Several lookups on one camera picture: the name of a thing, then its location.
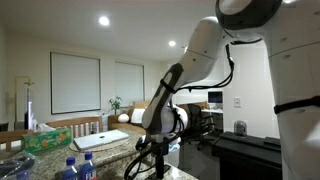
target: granite countertop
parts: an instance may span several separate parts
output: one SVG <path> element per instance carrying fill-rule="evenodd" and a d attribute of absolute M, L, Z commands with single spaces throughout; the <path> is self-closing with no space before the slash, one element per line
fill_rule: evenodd
<path fill-rule="evenodd" d="M 108 177 L 108 179 L 112 180 L 123 179 L 124 168 L 139 155 L 135 150 L 135 145 L 141 134 L 126 129 L 119 130 L 129 134 L 127 142 L 108 150 L 93 152 L 93 163 L 97 167 L 100 179 L 102 179 L 101 177 Z M 65 167 L 65 160 L 69 156 L 76 158 L 76 165 L 84 161 L 84 153 L 71 150 L 69 145 L 33 154 L 36 156 L 38 163 L 31 169 L 30 179 L 32 180 L 56 179 L 57 172 L 60 172 Z M 155 169 L 152 168 L 146 175 L 150 175 L 154 171 Z M 164 179 L 193 180 L 196 178 L 171 166 L 171 169 L 165 174 Z"/>
<path fill-rule="evenodd" d="M 96 167 L 138 153 L 135 150 L 135 145 L 141 135 L 126 129 L 119 130 L 129 134 L 128 141 L 111 149 L 93 152 L 93 163 Z M 84 161 L 84 153 L 71 150 L 69 145 L 39 151 L 33 154 L 36 156 L 38 163 L 31 170 L 30 179 L 32 180 L 55 179 L 55 174 L 65 167 L 66 158 L 69 156 L 75 157 L 76 164 Z"/>

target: laptop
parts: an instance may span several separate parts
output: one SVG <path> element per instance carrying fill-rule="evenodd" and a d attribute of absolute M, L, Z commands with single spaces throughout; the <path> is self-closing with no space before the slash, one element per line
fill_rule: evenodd
<path fill-rule="evenodd" d="M 128 137 L 129 135 L 124 132 L 121 132 L 119 130 L 111 130 L 107 132 L 74 138 L 73 142 L 78 148 L 78 150 L 85 150 L 96 146 L 127 139 Z"/>

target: blue bottle cap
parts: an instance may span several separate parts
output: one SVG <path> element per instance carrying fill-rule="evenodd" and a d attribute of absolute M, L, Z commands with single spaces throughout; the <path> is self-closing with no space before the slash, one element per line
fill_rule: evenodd
<path fill-rule="evenodd" d="M 68 157 L 66 160 L 67 166 L 74 165 L 76 163 L 76 159 L 74 157 Z"/>
<path fill-rule="evenodd" d="M 85 160 L 90 160 L 90 159 L 92 159 L 92 152 L 86 152 L 86 153 L 84 154 L 84 159 L 85 159 Z"/>
<path fill-rule="evenodd" d="M 17 180 L 22 179 L 29 179 L 29 170 L 23 170 L 17 173 L 16 175 Z"/>

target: tissue box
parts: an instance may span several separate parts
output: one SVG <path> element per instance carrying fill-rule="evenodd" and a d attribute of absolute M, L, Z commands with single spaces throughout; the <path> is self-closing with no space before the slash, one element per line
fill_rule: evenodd
<path fill-rule="evenodd" d="M 24 135 L 23 139 L 24 150 L 32 153 L 70 144 L 72 142 L 72 135 L 71 129 L 62 128 L 46 133 Z"/>

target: light switch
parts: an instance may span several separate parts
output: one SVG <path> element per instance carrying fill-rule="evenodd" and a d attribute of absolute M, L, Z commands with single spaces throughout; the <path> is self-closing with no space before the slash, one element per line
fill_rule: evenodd
<path fill-rule="evenodd" d="M 234 98 L 234 107 L 241 108 L 241 98 L 239 98 L 239 97 Z"/>

